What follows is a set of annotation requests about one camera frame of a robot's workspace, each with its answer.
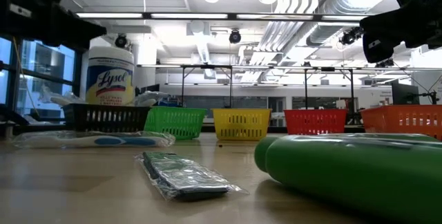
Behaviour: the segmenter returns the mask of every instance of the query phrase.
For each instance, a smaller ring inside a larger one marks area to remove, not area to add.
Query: table
[[[0,223],[362,223],[361,217],[299,196],[261,172],[256,142],[203,133],[167,150],[213,168],[250,194],[166,202],[134,156],[143,148],[0,148]]]

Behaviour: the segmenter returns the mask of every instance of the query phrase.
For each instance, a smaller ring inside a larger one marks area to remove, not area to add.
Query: orange basket
[[[395,105],[361,111],[368,133],[420,133],[442,140],[442,106]]]
[[[347,110],[284,110],[290,135],[344,133]]]

